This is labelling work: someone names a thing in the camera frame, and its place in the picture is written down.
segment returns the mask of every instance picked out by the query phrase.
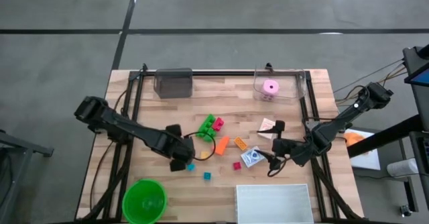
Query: green lego brick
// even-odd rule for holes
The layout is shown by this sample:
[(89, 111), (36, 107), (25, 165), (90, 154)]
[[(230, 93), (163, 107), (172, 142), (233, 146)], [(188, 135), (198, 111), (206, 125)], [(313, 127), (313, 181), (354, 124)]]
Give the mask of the green lego brick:
[(213, 140), (212, 140), (212, 138), (210, 136), (212, 136), (213, 138), (216, 137), (216, 131), (213, 128), (210, 128), (207, 131), (207, 134), (204, 135), (203, 140), (206, 141), (206, 142), (212, 142)]
[(198, 129), (198, 131), (202, 132), (202, 133), (197, 133), (196, 136), (197, 137), (204, 137), (206, 135), (204, 133), (207, 133), (210, 130), (213, 130), (212, 129), (212, 125), (215, 122), (215, 120), (216, 120), (216, 117), (214, 117), (213, 115), (209, 114), (207, 116), (206, 120), (204, 120), (204, 122), (202, 123), (202, 125)]

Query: orange object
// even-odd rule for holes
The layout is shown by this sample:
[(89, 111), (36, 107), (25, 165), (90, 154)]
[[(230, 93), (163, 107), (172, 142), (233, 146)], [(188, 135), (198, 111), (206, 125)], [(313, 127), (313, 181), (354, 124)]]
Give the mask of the orange object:
[(234, 142), (239, 146), (240, 150), (245, 150), (247, 148), (247, 144), (240, 137), (236, 137)]
[(347, 147), (365, 139), (362, 135), (357, 133), (344, 133), (344, 138), (346, 139)]
[(216, 146), (215, 153), (218, 155), (223, 155), (223, 152), (225, 151), (225, 148), (227, 147), (228, 143), (229, 143), (229, 137), (228, 136), (223, 137), (219, 142), (219, 145)]

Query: wooden table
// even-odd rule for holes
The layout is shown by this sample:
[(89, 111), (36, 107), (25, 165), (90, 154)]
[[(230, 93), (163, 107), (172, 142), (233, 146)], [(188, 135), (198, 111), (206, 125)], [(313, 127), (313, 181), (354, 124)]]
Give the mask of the wooden table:
[[(334, 102), (328, 71), (310, 70), (310, 72), (320, 116), (335, 117), (338, 109)], [(128, 76), (128, 70), (114, 70), (111, 73), (106, 94), (106, 100), (111, 107), (126, 89)], [(269, 152), (271, 152), (272, 142), (259, 137), (256, 133), (264, 117), (286, 122), (286, 129), (282, 137), (302, 139), (304, 135), (299, 101), (279, 104), (254, 100), (252, 97), (253, 77), (251, 76), (194, 76), (193, 96), (188, 99), (159, 99), (154, 93), (153, 79), (153, 77), (145, 77), (143, 82), (138, 115), (138, 122), (142, 125), (164, 129), (167, 125), (179, 123), (182, 133), (186, 134), (196, 131), (207, 115), (212, 113), (215, 117), (225, 120), (223, 128), (216, 136), (217, 141), (224, 135), (230, 136), (231, 139), (239, 136), (250, 148), (259, 146), (260, 149)], [(134, 100), (131, 99), (130, 109), (133, 108), (133, 103)], [(106, 135), (98, 135), (95, 139), (76, 217), (83, 217), (89, 212), (90, 186), (97, 164), (109, 144), (110, 141)], [(194, 138), (194, 145), (197, 155), (201, 151), (210, 151), (210, 144), (197, 137)], [(290, 161), (276, 177), (268, 178), (267, 162), (260, 162), (251, 168), (246, 168), (240, 158), (242, 153), (231, 140), (224, 156), (214, 155), (204, 162), (194, 161), (196, 170), (193, 172), (187, 170), (170, 172), (170, 160), (151, 152), (142, 141), (136, 139), (133, 146), (128, 186), (142, 178), (158, 180), (168, 193), (168, 208), (162, 221), (205, 222), (236, 221), (235, 186), (237, 184), (307, 184), (314, 220), (320, 220), (309, 162), (301, 168)], [(112, 158), (113, 148), (107, 154), (97, 177), (93, 203), (96, 203), (107, 187)], [(337, 138), (333, 141), (328, 158), (336, 189), (354, 212), (363, 216), (344, 140)], [(240, 171), (233, 170), (233, 162), (237, 161), (242, 163), (243, 169)], [(211, 172), (211, 181), (203, 180), (204, 172)], [(116, 209), (115, 198), (117, 199), (117, 192), (114, 194), (112, 213)], [(328, 216), (330, 216), (326, 190), (324, 190), (324, 200)]]

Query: orange lego brick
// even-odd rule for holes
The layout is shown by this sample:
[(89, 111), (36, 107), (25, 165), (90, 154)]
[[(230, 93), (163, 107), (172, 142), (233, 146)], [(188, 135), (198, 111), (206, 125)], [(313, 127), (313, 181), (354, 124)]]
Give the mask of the orange lego brick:
[(228, 136), (223, 137), (219, 142), (219, 144), (216, 146), (215, 153), (218, 155), (223, 155), (223, 152), (225, 151), (225, 148), (227, 147), (228, 143), (229, 143), (229, 137)]
[(245, 150), (247, 148), (247, 144), (240, 137), (236, 137), (234, 142), (239, 146), (240, 150)]

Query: green toy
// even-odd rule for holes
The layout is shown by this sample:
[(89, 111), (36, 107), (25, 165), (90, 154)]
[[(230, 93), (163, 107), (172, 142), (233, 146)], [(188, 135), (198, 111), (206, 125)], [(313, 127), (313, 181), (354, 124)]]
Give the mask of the green toy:
[(127, 190), (122, 211), (131, 224), (153, 224), (167, 209), (167, 194), (162, 185), (151, 179), (139, 180)]
[(197, 133), (196, 136), (201, 137), (206, 142), (211, 142), (212, 141), (211, 137), (215, 138), (216, 136), (216, 131), (212, 128), (212, 125), (215, 122), (215, 120), (216, 120), (216, 117), (209, 114), (206, 120), (204, 120), (204, 123), (202, 123), (201, 127), (198, 129), (200, 133)]

